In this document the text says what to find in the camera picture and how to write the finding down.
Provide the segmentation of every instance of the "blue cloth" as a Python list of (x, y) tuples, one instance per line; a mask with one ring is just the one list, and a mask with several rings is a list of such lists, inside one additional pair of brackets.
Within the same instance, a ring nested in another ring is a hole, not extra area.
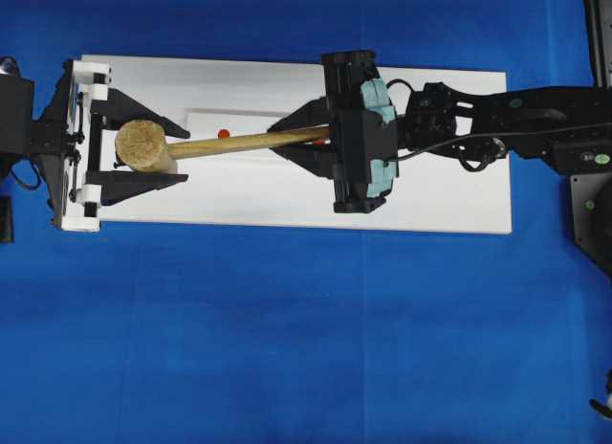
[[(381, 65), (505, 71), (511, 89), (592, 81), (582, 0), (0, 0), (0, 14), (0, 54), (36, 80), (38, 112), (85, 53), (371, 48)], [(60, 233), (43, 190), (6, 181), (0, 441), (609, 442), (587, 405), (612, 366), (609, 281), (571, 243), (565, 180), (515, 158), (512, 177), (506, 236)]]

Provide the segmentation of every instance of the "white board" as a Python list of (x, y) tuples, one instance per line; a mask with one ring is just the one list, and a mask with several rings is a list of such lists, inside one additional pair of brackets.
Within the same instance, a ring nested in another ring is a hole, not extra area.
[[(261, 133), (308, 100), (324, 95), (315, 64), (85, 55), (109, 63), (112, 87), (191, 131), (191, 139)], [(404, 78), (420, 89), (442, 81), (473, 94), (506, 91), (504, 73), (381, 68), (385, 80)], [(399, 113), (408, 91), (391, 89)], [(459, 133), (468, 131), (460, 123)], [(104, 132), (102, 169), (115, 162), (113, 132)], [(99, 210), (102, 220), (325, 227), (393, 231), (509, 233), (508, 160), (467, 173), (433, 155), (400, 164), (387, 203), (370, 214), (335, 214), (333, 182), (256, 150), (179, 162), (189, 180)], [(82, 208), (71, 206), (71, 210)]]

